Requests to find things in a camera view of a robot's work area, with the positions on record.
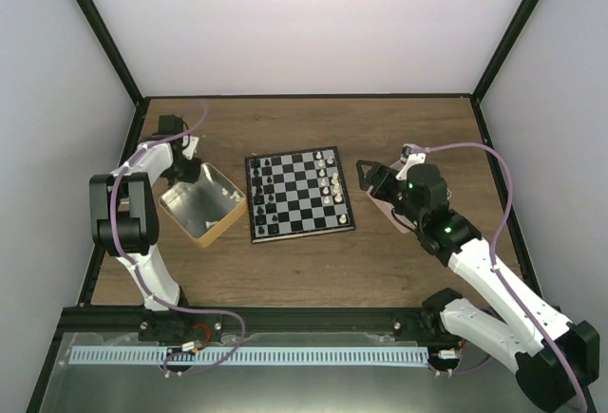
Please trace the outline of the gold metal tin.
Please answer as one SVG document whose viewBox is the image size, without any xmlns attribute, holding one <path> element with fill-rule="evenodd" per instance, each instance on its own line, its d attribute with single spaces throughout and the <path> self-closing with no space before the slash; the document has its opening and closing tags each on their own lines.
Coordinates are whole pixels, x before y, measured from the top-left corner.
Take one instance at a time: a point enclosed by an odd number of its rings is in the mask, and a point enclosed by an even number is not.
<svg viewBox="0 0 608 413">
<path fill-rule="evenodd" d="M 164 211 L 199 247 L 206 248 L 247 210 L 247 197 L 213 164 L 201 165 L 195 183 L 178 182 L 161 195 Z M 205 221 L 217 221 L 207 229 Z"/>
</svg>

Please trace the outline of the black and silver chessboard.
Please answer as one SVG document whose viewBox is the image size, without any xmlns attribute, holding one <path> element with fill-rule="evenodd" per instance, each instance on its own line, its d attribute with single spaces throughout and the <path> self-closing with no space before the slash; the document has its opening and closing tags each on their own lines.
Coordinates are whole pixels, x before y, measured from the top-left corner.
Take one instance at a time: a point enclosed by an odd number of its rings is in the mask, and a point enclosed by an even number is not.
<svg viewBox="0 0 608 413">
<path fill-rule="evenodd" d="M 325 167 L 320 168 L 316 152 L 323 152 Z M 334 156 L 335 164 L 327 160 Z M 271 166 L 264 166 L 269 159 Z M 356 228 L 352 205 L 338 148 L 323 146 L 291 152 L 252 155 L 244 160 L 246 192 L 251 242 L 254 244 L 353 231 Z M 323 195 L 322 177 L 325 168 L 330 193 Z M 253 176 L 258 169 L 260 178 Z M 333 192 L 332 176 L 337 172 L 341 193 Z M 346 215 L 346 224 L 338 218 Z M 269 234 L 269 226 L 277 224 L 279 233 Z M 265 236 L 257 235 L 257 227 L 264 226 Z"/>
</svg>

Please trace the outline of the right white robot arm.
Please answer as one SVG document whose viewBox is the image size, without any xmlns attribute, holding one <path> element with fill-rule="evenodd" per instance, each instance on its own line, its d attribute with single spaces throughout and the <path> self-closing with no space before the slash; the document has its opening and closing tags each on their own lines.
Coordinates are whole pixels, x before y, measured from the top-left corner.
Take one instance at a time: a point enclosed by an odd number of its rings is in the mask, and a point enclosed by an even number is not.
<svg viewBox="0 0 608 413">
<path fill-rule="evenodd" d="M 438 167 L 420 161 L 396 170 L 359 160 L 360 188 L 413 226 L 422 248 L 478 292 L 484 312 L 450 289 L 431 296 L 425 334 L 471 342 L 516 377 L 525 396 L 545 412 L 567 404 L 599 377 L 600 338 L 586 321 L 574 323 L 547 304 L 499 258 L 464 216 L 451 209 Z"/>
</svg>

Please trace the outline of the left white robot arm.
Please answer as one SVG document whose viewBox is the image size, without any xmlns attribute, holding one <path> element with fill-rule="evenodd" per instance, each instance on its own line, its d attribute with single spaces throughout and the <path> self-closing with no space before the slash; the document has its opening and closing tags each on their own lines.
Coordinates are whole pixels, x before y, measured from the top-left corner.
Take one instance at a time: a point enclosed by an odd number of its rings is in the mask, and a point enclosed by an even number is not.
<svg viewBox="0 0 608 413">
<path fill-rule="evenodd" d="M 89 180 L 91 234 L 95 244 L 128 271 L 148 310 L 165 311 L 161 330 L 172 340 L 186 339 L 193 315 L 181 308 L 182 290 L 169 274 L 158 246 L 160 220 L 153 185 L 160 178 L 173 188 L 200 178 L 195 156 L 199 138 L 176 115 L 161 116 L 157 131 L 112 172 Z"/>
</svg>

